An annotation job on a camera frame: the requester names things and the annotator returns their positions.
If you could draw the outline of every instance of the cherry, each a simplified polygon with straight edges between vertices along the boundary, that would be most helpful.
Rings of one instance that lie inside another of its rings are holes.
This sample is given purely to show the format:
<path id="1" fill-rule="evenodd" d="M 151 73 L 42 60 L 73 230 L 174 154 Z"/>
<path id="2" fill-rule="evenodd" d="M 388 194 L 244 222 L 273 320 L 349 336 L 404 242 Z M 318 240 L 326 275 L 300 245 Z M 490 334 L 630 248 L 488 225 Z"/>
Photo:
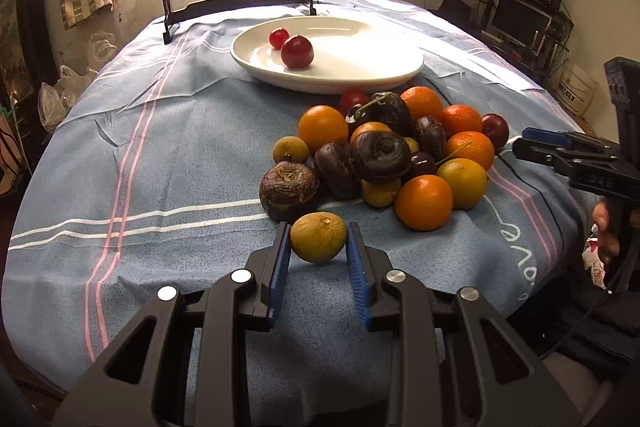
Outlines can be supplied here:
<path id="1" fill-rule="evenodd" d="M 369 102 L 369 97 L 361 89 L 348 89 L 340 97 L 338 102 L 338 111 L 347 116 L 350 108 L 354 105 L 365 105 Z"/>
<path id="2" fill-rule="evenodd" d="M 271 44 L 274 49 L 279 50 L 282 45 L 289 38 L 289 32 L 284 28 L 276 28 L 269 34 L 269 44 Z"/>
<path id="3" fill-rule="evenodd" d="M 498 150 L 507 145 L 509 124 L 499 114 L 490 112 L 482 117 L 482 133 L 486 134 Z"/>
<path id="4" fill-rule="evenodd" d="M 287 68 L 301 70 L 308 67 L 314 59 L 314 47 L 302 35 L 288 39 L 280 50 L 280 58 Z"/>

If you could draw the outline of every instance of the pink stripe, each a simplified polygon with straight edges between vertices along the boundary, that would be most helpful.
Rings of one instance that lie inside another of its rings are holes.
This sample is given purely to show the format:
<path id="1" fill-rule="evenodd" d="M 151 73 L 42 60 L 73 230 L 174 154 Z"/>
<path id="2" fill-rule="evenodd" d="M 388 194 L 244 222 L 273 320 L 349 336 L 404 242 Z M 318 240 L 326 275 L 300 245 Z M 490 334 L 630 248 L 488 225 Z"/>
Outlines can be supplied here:
<path id="1" fill-rule="evenodd" d="M 129 153 L 131 151 L 131 148 L 133 147 L 136 134 L 138 133 L 138 129 L 140 128 L 140 124 L 142 123 L 142 120 L 145 117 L 146 104 L 151 99 L 154 91 L 156 90 L 156 87 L 158 86 L 159 86 L 159 82 L 156 83 L 156 86 L 154 86 L 153 89 L 151 89 L 151 92 L 149 92 L 148 97 L 146 97 L 145 103 L 142 106 L 142 112 L 140 113 L 140 117 L 138 118 L 138 123 L 136 124 L 136 127 L 133 130 L 133 134 L 131 135 L 131 138 L 129 140 L 129 145 L 127 146 L 127 150 L 125 151 L 124 156 L 122 158 L 122 163 L 120 163 L 120 170 L 118 172 L 118 183 L 116 184 L 116 194 L 115 194 L 115 197 L 113 198 L 113 208 L 111 209 L 111 218 L 109 220 L 109 227 L 107 229 L 107 238 L 105 239 L 104 245 L 102 247 L 102 254 L 100 256 L 100 259 L 95 264 L 94 269 L 91 272 L 91 276 L 84 283 L 84 343 L 86 344 L 86 349 L 89 354 L 89 359 L 92 362 L 95 362 L 95 353 L 94 353 L 94 348 L 91 342 L 91 330 L 89 328 L 89 285 L 93 282 L 96 274 L 98 273 L 98 270 L 100 269 L 100 266 L 102 266 L 102 263 L 104 263 L 104 260 L 107 258 L 107 253 L 109 251 L 109 246 L 111 242 L 111 233 L 113 232 L 113 223 L 116 218 L 118 201 L 120 199 L 120 187 L 122 186 L 124 168 L 127 163 L 127 159 L 129 158 Z"/>
<path id="2" fill-rule="evenodd" d="M 529 213 L 529 209 L 527 208 L 527 205 L 524 203 L 524 200 L 519 195 L 517 195 L 516 192 L 513 192 L 509 187 L 506 187 L 505 185 L 502 185 L 502 184 L 498 183 L 496 180 L 494 180 L 489 175 L 489 173 L 487 173 L 487 175 L 489 176 L 489 179 L 492 182 L 494 182 L 496 185 L 498 185 L 498 187 L 502 188 L 502 190 L 506 190 L 508 193 L 510 193 L 516 199 L 520 200 L 520 203 L 522 203 L 524 211 L 527 213 L 527 216 L 529 216 L 529 220 L 531 221 L 531 224 L 533 225 L 533 228 L 536 230 L 536 233 L 538 234 L 538 238 L 540 239 L 540 243 L 542 243 L 542 246 L 545 249 L 547 268 L 550 267 L 551 266 L 551 254 L 549 252 L 549 247 L 547 246 L 545 240 L 543 239 L 542 234 L 540 233 L 540 230 L 538 229 L 538 226 L 536 225 L 536 222 L 533 219 L 533 216 L 531 216 L 531 214 Z"/>
<path id="3" fill-rule="evenodd" d="M 508 179 L 506 179 L 502 175 L 500 175 L 500 172 L 498 171 L 498 169 L 495 168 L 495 166 L 494 166 L 494 171 L 495 171 L 496 175 L 498 176 L 498 178 L 500 178 L 502 181 L 504 181 L 507 185 L 509 185 L 510 187 L 514 188 L 514 190 L 517 190 L 518 192 L 524 194 L 527 198 L 529 198 L 530 205 L 533 207 L 533 210 L 535 210 L 536 214 L 538 214 L 538 218 L 540 219 L 540 222 L 542 223 L 542 226 L 545 227 L 546 235 L 551 240 L 551 243 L 554 245 L 554 256 L 557 259 L 558 258 L 558 250 L 559 250 L 559 248 L 558 248 L 558 244 L 556 243 L 556 238 L 551 234 L 551 231 L 549 230 L 549 227 L 546 225 L 546 220 L 543 219 L 542 214 L 540 214 L 540 210 L 539 210 L 538 206 L 536 205 L 536 202 L 533 200 L 533 196 L 531 194 L 527 194 L 521 187 L 518 187 L 517 185 L 511 183 Z"/>
<path id="4" fill-rule="evenodd" d="M 182 38 L 182 45 L 180 46 L 180 51 L 178 52 L 178 55 L 180 55 L 180 52 L 182 51 L 182 48 L 184 47 L 187 41 L 186 39 L 187 35 L 188 35 L 188 32 L 185 33 Z M 174 70 L 174 66 L 176 62 L 177 60 L 174 60 L 174 62 L 171 64 L 171 68 L 169 69 L 167 74 L 164 76 L 164 79 L 162 80 L 162 84 L 158 89 L 158 94 L 153 99 L 153 102 L 151 105 L 151 111 L 149 113 L 148 118 L 146 119 L 145 128 L 143 129 L 142 137 L 140 137 L 140 143 L 138 144 L 138 149 L 136 150 L 136 156 L 129 170 L 129 179 L 127 180 L 127 195 L 125 197 L 125 202 L 124 202 L 124 211 L 122 214 L 122 222 L 120 224 L 120 235 L 118 236 L 118 249 L 116 250 L 116 255 L 113 257 L 113 261 L 111 261 L 111 266 L 109 267 L 107 272 L 104 274 L 104 276 L 102 276 L 102 278 L 98 281 L 97 285 L 95 286 L 95 305 L 96 305 L 96 311 L 98 316 L 98 327 L 100 330 L 102 346 L 104 348 L 107 348 L 107 346 L 109 345 L 109 336 L 107 334 L 107 327 L 104 319 L 104 311 L 102 309 L 102 299 L 100 297 L 102 284 L 111 276 L 111 274 L 113 273 L 113 270 L 118 265 L 118 261 L 122 255 L 122 242 L 124 240 L 124 230 L 127 224 L 127 217 L 129 217 L 129 205 L 131 202 L 131 188 L 133 185 L 133 177 L 136 172 L 136 168 L 138 167 L 140 155 L 142 155 L 142 149 L 145 144 L 146 133 L 149 129 L 149 124 L 151 124 L 151 120 L 154 117 L 154 113 L 156 111 L 156 103 L 158 102 L 158 98 L 160 98 L 160 95 L 162 94 L 162 90 L 164 89 L 164 85 L 166 84 L 166 81 L 169 78 L 169 75 Z"/>

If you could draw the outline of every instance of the tangerine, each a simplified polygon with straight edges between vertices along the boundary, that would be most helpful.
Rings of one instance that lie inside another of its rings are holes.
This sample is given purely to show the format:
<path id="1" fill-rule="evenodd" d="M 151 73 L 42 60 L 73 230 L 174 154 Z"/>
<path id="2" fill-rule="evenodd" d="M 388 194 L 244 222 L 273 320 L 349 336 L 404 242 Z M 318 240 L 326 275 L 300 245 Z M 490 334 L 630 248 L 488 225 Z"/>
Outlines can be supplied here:
<path id="1" fill-rule="evenodd" d="M 478 111 L 468 105 L 449 105 L 442 112 L 442 126 L 447 136 L 463 131 L 482 132 L 482 118 Z"/>
<path id="2" fill-rule="evenodd" d="M 434 174 L 412 178 L 396 196 L 396 214 L 415 230 L 439 229 L 449 219 L 452 209 L 451 188 Z"/>
<path id="3" fill-rule="evenodd" d="M 355 131 L 353 131 L 353 134 L 351 135 L 351 139 L 349 140 L 349 145 L 353 145 L 353 142 L 355 141 L 355 139 L 358 136 L 360 136 L 362 133 L 367 132 L 367 131 L 393 132 L 393 131 L 391 131 L 391 127 L 389 127 L 385 123 L 380 123 L 380 122 L 363 123 L 360 127 L 358 127 Z"/>
<path id="4" fill-rule="evenodd" d="M 466 143 L 468 143 L 466 147 L 458 150 Z M 481 132 L 464 131 L 456 133 L 449 138 L 445 149 L 447 155 L 452 155 L 452 158 L 468 158 L 479 163 L 485 171 L 488 171 L 491 165 L 494 164 L 494 144 Z"/>
<path id="5" fill-rule="evenodd" d="M 409 107 L 411 121 L 415 123 L 421 116 L 442 118 L 442 102 L 433 89 L 424 86 L 410 87 L 400 95 Z"/>
<path id="6" fill-rule="evenodd" d="M 298 122 L 298 137 L 315 151 L 325 143 L 341 142 L 349 137 L 349 126 L 337 109 L 315 105 Z"/>

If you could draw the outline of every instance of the orange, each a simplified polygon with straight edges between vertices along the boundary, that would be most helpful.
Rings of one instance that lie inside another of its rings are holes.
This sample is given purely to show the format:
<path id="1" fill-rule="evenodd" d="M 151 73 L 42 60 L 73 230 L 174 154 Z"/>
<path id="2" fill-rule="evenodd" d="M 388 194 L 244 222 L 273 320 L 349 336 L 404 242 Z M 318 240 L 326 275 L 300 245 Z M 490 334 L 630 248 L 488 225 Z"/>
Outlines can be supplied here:
<path id="1" fill-rule="evenodd" d="M 447 155 L 453 154 L 465 143 L 471 142 L 462 151 L 457 152 L 452 158 L 468 158 L 479 163 L 488 171 L 494 164 L 494 144 L 481 132 L 465 131 L 454 134 L 445 147 Z"/>
<path id="2" fill-rule="evenodd" d="M 486 192 L 488 177 L 482 166 L 467 158 L 444 162 L 436 173 L 449 184 L 453 208 L 468 210 L 480 202 Z"/>
<path id="3" fill-rule="evenodd" d="M 447 136 L 463 131 L 482 132 L 482 118 L 478 111 L 468 105 L 449 105 L 442 112 L 442 126 Z"/>
<path id="4" fill-rule="evenodd" d="M 341 142 L 349 137 L 349 126 L 337 109 L 315 105 L 298 122 L 298 137 L 315 151 L 325 143 Z"/>
<path id="5" fill-rule="evenodd" d="M 424 86 L 410 87 L 400 98 L 408 105 L 411 121 L 414 123 L 421 116 L 435 116 L 438 120 L 442 117 L 442 102 L 433 89 Z"/>
<path id="6" fill-rule="evenodd" d="M 353 134 L 351 135 L 351 139 L 349 140 L 349 144 L 353 145 L 353 141 L 360 136 L 362 133 L 367 131 L 387 131 L 392 132 L 391 127 L 384 123 L 380 122 L 367 122 L 363 123 L 360 127 L 358 127 Z"/>
<path id="7" fill-rule="evenodd" d="M 396 196 L 396 214 L 415 230 L 439 229 L 449 219 L 452 209 L 451 188 L 434 174 L 412 178 Z"/>

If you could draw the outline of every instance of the desk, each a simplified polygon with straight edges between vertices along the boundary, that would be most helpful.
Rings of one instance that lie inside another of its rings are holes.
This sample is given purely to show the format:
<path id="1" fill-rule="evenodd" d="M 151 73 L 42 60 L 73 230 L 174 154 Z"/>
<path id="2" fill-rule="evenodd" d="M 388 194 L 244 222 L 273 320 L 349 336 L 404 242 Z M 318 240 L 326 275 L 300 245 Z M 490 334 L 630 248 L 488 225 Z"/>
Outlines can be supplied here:
<path id="1" fill-rule="evenodd" d="M 566 42 L 574 24 L 565 13 L 550 10 L 548 6 L 539 0 L 519 1 L 551 18 L 548 28 L 546 30 L 541 28 L 540 36 L 534 38 L 532 46 L 516 44 L 511 42 L 508 37 L 499 39 L 494 36 L 495 38 L 492 39 L 487 35 L 487 33 L 493 35 L 488 31 L 488 27 L 493 10 L 496 7 L 495 0 L 487 0 L 484 8 L 479 28 L 481 40 L 515 68 L 529 76 L 540 86 L 544 86 L 553 72 L 552 68 L 557 66 L 556 62 L 562 50 L 568 53 Z"/>

